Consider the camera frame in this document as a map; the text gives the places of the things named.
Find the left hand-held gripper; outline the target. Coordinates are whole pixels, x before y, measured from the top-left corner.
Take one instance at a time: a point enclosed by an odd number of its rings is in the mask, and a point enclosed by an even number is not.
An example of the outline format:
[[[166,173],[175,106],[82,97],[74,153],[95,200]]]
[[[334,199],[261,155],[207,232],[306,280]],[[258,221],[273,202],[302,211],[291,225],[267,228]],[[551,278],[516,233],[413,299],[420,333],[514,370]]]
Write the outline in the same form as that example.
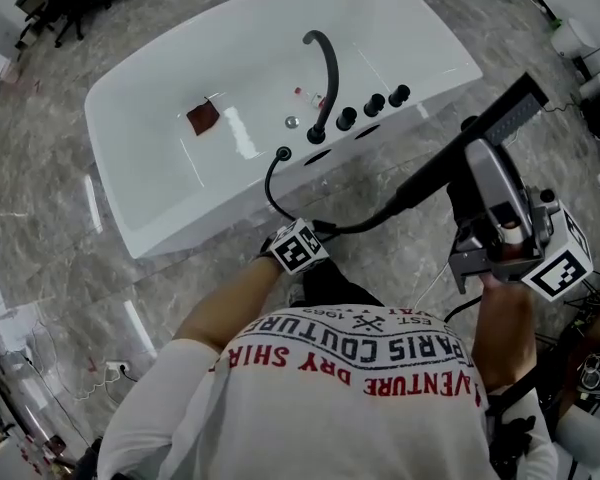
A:
[[[299,274],[327,260],[329,255],[303,219],[282,226],[265,239],[258,258],[272,259],[287,274]]]

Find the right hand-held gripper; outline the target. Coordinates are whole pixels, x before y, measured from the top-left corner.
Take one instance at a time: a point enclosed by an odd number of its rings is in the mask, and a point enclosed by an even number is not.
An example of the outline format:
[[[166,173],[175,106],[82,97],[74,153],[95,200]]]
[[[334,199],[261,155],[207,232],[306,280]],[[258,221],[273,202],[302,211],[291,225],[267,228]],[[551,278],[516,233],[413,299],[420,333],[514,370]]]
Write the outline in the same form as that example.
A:
[[[448,264],[459,291],[466,292],[468,277],[490,274],[554,301],[586,279],[593,271],[588,241],[555,193],[525,189],[523,206],[532,230],[525,238],[521,226],[505,228],[489,218],[520,218],[523,210],[499,153],[478,139],[466,147],[465,156],[469,168],[461,168],[449,183],[458,231]]]

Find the black handheld shower head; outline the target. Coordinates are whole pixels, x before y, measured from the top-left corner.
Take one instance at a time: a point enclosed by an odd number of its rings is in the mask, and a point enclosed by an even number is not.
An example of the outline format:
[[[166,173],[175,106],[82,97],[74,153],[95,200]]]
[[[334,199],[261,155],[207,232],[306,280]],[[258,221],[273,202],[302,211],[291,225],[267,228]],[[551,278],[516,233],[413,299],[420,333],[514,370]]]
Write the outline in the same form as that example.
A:
[[[465,148],[478,139],[500,146],[546,104],[548,97],[524,73],[459,135],[398,187],[389,201],[390,215],[413,209],[458,176]]]

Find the person's right forearm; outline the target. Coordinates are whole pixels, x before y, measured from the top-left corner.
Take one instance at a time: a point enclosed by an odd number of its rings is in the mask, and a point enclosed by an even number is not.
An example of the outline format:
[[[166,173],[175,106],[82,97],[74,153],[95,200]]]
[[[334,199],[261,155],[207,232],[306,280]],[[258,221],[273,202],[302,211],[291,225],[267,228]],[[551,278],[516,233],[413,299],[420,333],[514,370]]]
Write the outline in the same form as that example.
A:
[[[482,274],[472,359],[488,393],[511,386],[537,364],[532,293]]]

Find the person's left forearm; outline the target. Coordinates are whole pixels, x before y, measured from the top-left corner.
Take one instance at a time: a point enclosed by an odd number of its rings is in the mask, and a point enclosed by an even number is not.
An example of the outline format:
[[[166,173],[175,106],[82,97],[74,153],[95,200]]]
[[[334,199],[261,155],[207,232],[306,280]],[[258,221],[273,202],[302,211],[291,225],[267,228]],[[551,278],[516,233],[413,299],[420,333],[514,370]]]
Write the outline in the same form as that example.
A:
[[[259,316],[282,273],[275,259],[256,258],[202,299],[183,320],[173,340],[195,341],[223,351]]]

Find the white bathtub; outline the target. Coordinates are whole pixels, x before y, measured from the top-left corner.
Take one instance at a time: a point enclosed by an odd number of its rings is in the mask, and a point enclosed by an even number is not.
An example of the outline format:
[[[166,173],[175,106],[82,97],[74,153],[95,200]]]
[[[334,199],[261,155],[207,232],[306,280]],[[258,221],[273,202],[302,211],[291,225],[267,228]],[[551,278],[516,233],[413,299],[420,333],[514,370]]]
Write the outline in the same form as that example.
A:
[[[307,131],[327,70],[310,30],[331,41],[339,91],[326,138]],[[230,0],[165,32],[89,90],[88,132],[129,254],[191,249],[367,149],[405,134],[482,76],[423,0]],[[411,90],[399,108],[388,102]],[[302,92],[295,94],[300,87]],[[363,108],[379,93],[375,117]],[[209,98],[218,122],[196,136],[186,114]],[[357,119],[336,120],[345,107]],[[300,124],[288,129],[285,118]]]

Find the person's black trouser leg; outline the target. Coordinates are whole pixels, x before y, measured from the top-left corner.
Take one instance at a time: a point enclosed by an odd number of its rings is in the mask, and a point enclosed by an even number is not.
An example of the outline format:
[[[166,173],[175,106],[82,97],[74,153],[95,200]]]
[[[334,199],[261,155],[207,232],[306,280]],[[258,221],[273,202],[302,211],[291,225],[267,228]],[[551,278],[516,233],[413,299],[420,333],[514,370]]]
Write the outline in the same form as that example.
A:
[[[302,275],[297,307],[384,304],[363,287],[349,281],[332,260],[325,260]]]

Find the black curved faucet spout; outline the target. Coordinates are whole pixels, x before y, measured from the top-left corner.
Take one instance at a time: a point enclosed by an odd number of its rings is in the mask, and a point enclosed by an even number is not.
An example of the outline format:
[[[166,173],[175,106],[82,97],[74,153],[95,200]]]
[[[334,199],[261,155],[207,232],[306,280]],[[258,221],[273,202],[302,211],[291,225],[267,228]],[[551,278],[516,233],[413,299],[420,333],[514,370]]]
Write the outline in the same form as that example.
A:
[[[325,59],[327,70],[327,91],[324,104],[315,124],[307,131],[307,139],[312,144],[321,144],[326,138],[326,123],[331,114],[339,91],[339,66],[335,50],[329,38],[319,30],[308,31],[303,39],[305,45],[316,42]]]

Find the dark red cloth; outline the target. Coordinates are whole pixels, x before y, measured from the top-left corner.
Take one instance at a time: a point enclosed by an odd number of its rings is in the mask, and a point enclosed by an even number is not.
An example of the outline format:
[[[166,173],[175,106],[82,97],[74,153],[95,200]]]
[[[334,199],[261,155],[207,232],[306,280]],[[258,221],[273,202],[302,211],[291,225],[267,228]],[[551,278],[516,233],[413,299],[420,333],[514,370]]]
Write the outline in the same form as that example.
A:
[[[220,113],[213,102],[206,98],[205,101],[186,114],[196,136],[201,136],[209,131],[220,119]]]

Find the person's white printed shirt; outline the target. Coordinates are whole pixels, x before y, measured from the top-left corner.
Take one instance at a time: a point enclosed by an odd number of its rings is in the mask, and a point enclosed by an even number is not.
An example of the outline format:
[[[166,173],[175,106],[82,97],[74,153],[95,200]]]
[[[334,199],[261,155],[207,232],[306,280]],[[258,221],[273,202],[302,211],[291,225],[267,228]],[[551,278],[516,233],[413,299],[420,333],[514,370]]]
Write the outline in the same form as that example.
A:
[[[422,311],[286,308],[222,351],[177,339],[114,414],[99,480],[499,480],[488,396]]]

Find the white round trash can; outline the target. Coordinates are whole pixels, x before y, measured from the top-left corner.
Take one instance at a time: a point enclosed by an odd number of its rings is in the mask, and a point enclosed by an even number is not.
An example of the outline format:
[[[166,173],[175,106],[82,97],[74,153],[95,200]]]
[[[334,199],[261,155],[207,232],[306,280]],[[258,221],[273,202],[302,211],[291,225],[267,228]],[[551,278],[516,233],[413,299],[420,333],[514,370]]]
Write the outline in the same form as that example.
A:
[[[574,59],[598,46],[598,41],[574,18],[563,20],[551,34],[550,43],[561,57]]]

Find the black tripod stand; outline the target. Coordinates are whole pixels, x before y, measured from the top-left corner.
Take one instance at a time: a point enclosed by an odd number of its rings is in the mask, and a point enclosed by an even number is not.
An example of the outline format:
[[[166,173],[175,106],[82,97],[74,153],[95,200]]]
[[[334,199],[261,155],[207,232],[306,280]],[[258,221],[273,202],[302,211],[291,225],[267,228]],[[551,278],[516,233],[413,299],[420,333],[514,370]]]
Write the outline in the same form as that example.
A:
[[[600,404],[578,392],[580,367],[590,354],[600,352],[599,322],[599,319],[575,319],[556,339],[541,335],[539,339],[547,348],[540,354],[537,365],[502,394],[492,395],[487,414],[503,415],[531,391],[538,395],[542,412],[555,418],[581,399]]]

